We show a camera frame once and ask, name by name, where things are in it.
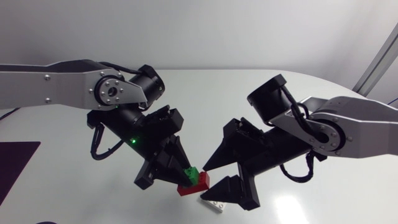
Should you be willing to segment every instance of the white lego brick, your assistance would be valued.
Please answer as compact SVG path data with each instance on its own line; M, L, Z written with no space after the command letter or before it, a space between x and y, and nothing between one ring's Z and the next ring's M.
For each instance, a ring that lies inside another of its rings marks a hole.
M223 213L226 206L226 202L216 202L216 201L207 201L207 200L201 200L201 201L220 213Z

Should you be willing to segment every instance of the table surface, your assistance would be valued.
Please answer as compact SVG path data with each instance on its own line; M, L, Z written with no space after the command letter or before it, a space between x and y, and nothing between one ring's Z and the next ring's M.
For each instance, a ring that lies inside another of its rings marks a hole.
M360 98L334 83L286 71L158 73L166 91L149 112L166 104L178 108L185 119L178 134L191 165L199 170L219 146L223 126L232 118L245 117L263 131L269 129L246 97L275 75L283 74L296 100ZM180 197L174 184L156 180L141 190L134 179L144 160L126 145L109 158L94 161L87 112L39 106L23 108L0 122L0 141L42 142L1 205L1 223L398 223L398 157L315 161L314 178L306 184L272 169L256 177L260 208L248 212L229 203L219 214L200 203L199 194ZM100 148L117 141L106 130ZM293 175L307 173L303 157L285 166ZM211 185L237 173L236 164L209 171Z

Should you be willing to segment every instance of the purple mat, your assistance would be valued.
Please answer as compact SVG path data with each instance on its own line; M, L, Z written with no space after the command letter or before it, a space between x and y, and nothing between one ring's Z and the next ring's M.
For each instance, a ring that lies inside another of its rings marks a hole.
M40 142L0 142L0 205Z

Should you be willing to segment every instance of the silver arm segment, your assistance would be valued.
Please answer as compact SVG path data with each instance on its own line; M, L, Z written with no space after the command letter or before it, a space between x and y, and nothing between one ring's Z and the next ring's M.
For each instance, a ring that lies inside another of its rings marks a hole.
M0 65L0 109L61 104L107 111L122 103L145 102L139 85L91 60L44 67Z
M398 155L398 110L373 100L340 96L330 100L307 98L313 113L308 122L328 136L319 142L304 132L288 110L271 123L313 146L325 156L364 158Z

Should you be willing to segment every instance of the robotic arm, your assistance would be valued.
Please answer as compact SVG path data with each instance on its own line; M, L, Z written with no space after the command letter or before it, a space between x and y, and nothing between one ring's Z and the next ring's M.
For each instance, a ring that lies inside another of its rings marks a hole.
M224 127L224 139L203 167L212 170L238 163L239 175L225 177L201 195L204 200L237 203L245 210L260 206L254 177L273 167L295 182L313 175L313 158L364 158L398 155L398 111L382 103L350 97L330 100L309 97L297 103L278 75L248 96L270 131L244 118ZM293 177L283 163L306 154L309 173Z
M136 74L126 81L120 71ZM49 66L0 65L0 109L61 104L92 110L87 123L95 129L91 155L96 160L110 156L123 143L144 158L134 181L146 189L160 179L192 185L184 173L189 160L174 135L183 118L177 109L165 106L143 115L165 90L156 71L142 66L138 71L107 62L75 60ZM121 140L97 154L104 125Z
M126 81L120 71L136 76ZM202 194L202 199L238 203L252 210L260 206L254 177L273 167L280 166L288 178L302 183L312 178L314 157L324 161L327 156L398 155L396 109L350 97L309 97L297 103L285 84L278 75L248 96L271 130L263 132L244 118L232 119L224 127L223 141L203 169L237 162L239 175L225 177ZM184 171L191 165L175 135L183 123L180 113L165 106L142 114L164 90L163 81L148 65L138 71L91 60L45 67L0 65L0 109L62 104L91 110L87 124L95 129L92 157L105 159L126 143L144 158L134 181L142 189L151 186L154 179L192 185ZM105 126L121 140L97 154ZM307 154L310 171L305 177L293 177L283 163L302 154Z

